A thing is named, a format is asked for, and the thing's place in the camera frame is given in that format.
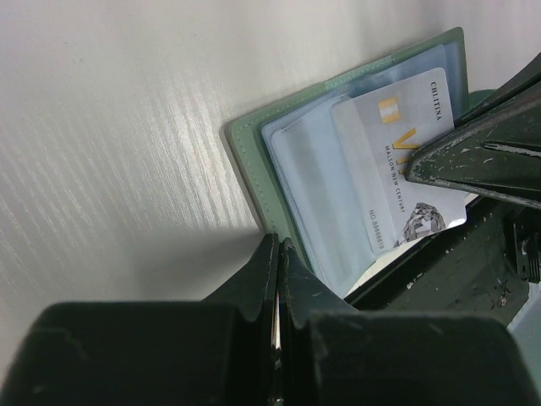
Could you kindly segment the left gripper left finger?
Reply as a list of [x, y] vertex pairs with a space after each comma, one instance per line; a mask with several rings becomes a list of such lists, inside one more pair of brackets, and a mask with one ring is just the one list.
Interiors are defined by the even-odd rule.
[[266, 405], [279, 239], [201, 301], [64, 302], [26, 333], [4, 405]]

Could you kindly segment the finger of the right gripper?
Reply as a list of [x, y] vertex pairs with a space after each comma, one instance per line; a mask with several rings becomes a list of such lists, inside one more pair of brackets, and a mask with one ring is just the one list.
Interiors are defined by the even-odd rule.
[[460, 127], [536, 85], [540, 81], [540, 60], [539, 53], [498, 89], [470, 93], [467, 99], [467, 110], [455, 121], [455, 126]]
[[406, 179], [540, 208], [540, 111], [485, 114], [412, 155]]

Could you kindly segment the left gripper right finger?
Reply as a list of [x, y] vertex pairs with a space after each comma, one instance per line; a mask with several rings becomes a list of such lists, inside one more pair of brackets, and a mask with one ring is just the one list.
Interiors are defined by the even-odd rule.
[[537, 405], [520, 350], [498, 321], [360, 311], [327, 288], [290, 239], [278, 265], [286, 405]]

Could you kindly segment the green card holder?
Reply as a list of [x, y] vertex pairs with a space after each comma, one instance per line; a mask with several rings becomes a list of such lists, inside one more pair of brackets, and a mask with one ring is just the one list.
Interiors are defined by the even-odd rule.
[[455, 128], [469, 96], [460, 27], [231, 123], [227, 138], [265, 231], [291, 239], [308, 269], [340, 297], [403, 244], [372, 251], [331, 108], [435, 68], [445, 70]]

